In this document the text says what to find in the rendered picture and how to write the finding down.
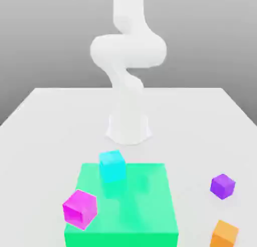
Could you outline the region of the small cyan cube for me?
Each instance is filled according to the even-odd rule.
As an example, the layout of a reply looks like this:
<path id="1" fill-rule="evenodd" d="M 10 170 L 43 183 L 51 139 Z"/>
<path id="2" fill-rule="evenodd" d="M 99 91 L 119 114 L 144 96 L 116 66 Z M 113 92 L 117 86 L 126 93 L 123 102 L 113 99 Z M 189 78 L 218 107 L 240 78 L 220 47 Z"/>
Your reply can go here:
<path id="1" fill-rule="evenodd" d="M 125 160 L 119 150 L 102 152 L 99 155 L 99 171 L 105 183 L 126 178 Z"/>

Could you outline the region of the small magenta cube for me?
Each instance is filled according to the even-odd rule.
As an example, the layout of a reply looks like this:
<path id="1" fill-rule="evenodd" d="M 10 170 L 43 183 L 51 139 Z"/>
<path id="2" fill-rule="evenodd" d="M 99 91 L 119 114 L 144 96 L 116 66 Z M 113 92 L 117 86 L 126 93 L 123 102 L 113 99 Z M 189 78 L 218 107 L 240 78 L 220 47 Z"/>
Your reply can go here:
<path id="1" fill-rule="evenodd" d="M 62 204 L 62 207 L 65 221 L 85 230 L 97 215 L 97 198 L 78 189 Z"/>

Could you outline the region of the small purple cube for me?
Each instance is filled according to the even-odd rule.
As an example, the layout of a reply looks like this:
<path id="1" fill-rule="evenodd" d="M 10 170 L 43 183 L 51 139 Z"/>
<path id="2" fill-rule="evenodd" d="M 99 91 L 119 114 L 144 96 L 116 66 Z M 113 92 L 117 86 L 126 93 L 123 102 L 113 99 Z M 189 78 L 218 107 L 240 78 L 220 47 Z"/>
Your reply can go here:
<path id="1" fill-rule="evenodd" d="M 212 178 L 210 191 L 220 199 L 226 199 L 234 192 L 236 182 L 226 174 Z"/>

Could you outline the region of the small orange cube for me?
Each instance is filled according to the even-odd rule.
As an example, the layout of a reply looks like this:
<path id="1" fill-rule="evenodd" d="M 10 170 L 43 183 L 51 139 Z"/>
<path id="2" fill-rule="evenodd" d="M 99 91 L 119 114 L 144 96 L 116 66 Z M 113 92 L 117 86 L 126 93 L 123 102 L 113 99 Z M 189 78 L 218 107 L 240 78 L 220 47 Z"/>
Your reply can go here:
<path id="1" fill-rule="evenodd" d="M 219 220 L 212 234 L 210 247 L 234 247 L 239 229 Z"/>

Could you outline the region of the large green box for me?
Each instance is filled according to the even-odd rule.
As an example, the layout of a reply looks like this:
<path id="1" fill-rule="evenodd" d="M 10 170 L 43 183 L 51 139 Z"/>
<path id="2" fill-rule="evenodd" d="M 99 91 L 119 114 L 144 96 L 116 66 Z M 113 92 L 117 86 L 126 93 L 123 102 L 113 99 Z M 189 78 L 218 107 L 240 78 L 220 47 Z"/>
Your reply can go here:
<path id="1" fill-rule="evenodd" d="M 164 164 L 128 163 L 126 179 L 104 183 L 99 165 L 84 163 L 76 189 L 96 196 L 97 216 L 85 230 L 66 224 L 66 247 L 177 247 Z"/>

